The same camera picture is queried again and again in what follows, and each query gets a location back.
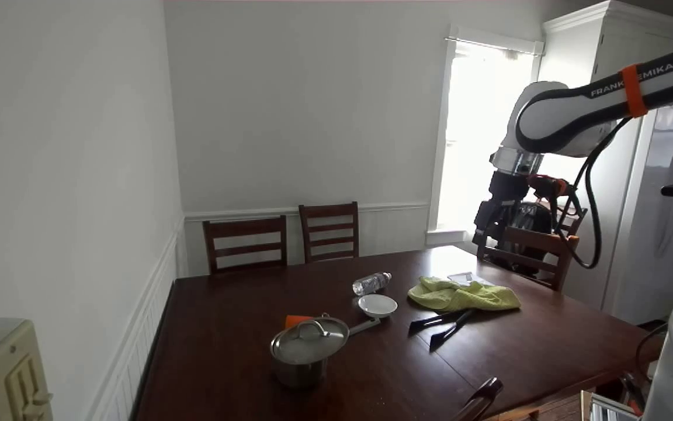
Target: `black wire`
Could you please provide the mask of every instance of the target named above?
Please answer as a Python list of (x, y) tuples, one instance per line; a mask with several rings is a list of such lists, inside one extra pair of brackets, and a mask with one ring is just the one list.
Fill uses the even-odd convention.
[(585, 269), (593, 269), (601, 260), (601, 217), (599, 217), (599, 205), (596, 205), (596, 193), (593, 193), (593, 184), (591, 184), (591, 169), (596, 163), (596, 160), (601, 157), (601, 151), (615, 141), (615, 135), (620, 134), (620, 129), (625, 124), (628, 124), (631, 116), (622, 116), (610, 134), (606, 134), (606, 138), (596, 144), (596, 150), (587, 157), (587, 162), (579, 165), (574, 182), (572, 182), (572, 193), (578, 191), (578, 184), (585, 181), (587, 182), (587, 198), (589, 198), (589, 207), (593, 216), (593, 254), (591, 262), (587, 265), (570, 246), (570, 254), (574, 258), (574, 262)]

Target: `dining table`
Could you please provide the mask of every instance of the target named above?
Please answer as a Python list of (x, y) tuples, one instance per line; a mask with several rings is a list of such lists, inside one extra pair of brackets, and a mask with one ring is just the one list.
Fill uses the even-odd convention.
[[(331, 316), (350, 328), (370, 320), (350, 286), (377, 271), (391, 274), (384, 295), (398, 309), (350, 334), (328, 358), (315, 385), (282, 385), (273, 377), (271, 338), (286, 317)], [(446, 324), (410, 334), (412, 320), (434, 316), (410, 299), (410, 290), (426, 275), (458, 274), (510, 287), (518, 309), (470, 317), (430, 349), (430, 336)], [(486, 410), (492, 416), (620, 378), (633, 369), (642, 336), (640, 328), (489, 267), (456, 246), (178, 279), (132, 418), (458, 418), (462, 402), (495, 377), (503, 388)]]

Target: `wooden chair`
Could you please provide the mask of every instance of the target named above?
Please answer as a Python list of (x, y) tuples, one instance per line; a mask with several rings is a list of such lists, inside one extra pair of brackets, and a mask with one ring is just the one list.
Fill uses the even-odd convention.
[(300, 205), (307, 262), (361, 258), (358, 202)]
[(556, 234), (507, 226), (503, 248), (486, 248), (481, 254), (499, 267), (524, 274), (552, 290), (560, 290), (572, 262), (570, 251), (574, 251), (578, 241), (574, 234), (567, 234), (566, 241), (560, 241)]
[(286, 216), (266, 220), (203, 221), (210, 274), (288, 267)]

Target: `orange object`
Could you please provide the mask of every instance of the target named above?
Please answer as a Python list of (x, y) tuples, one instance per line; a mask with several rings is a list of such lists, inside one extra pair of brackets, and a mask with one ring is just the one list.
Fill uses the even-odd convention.
[(640, 116), (647, 112), (642, 102), (642, 92), (640, 92), (640, 74), (635, 66), (628, 66), (622, 69), (622, 83), (625, 83), (625, 95), (626, 95), (626, 109), (631, 116)]
[(309, 320), (309, 317), (314, 317), (314, 316), (288, 314), (288, 316), (286, 316), (286, 329), (291, 329), (291, 328), (295, 328), (295, 324), (300, 324), (300, 323), (303, 323), (303, 320)]

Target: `small bowl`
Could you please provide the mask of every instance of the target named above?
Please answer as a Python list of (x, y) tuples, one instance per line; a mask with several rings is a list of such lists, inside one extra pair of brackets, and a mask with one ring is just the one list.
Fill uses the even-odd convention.
[(372, 317), (389, 317), (392, 312), (400, 309), (400, 303), (385, 295), (363, 295), (358, 299), (358, 307)]

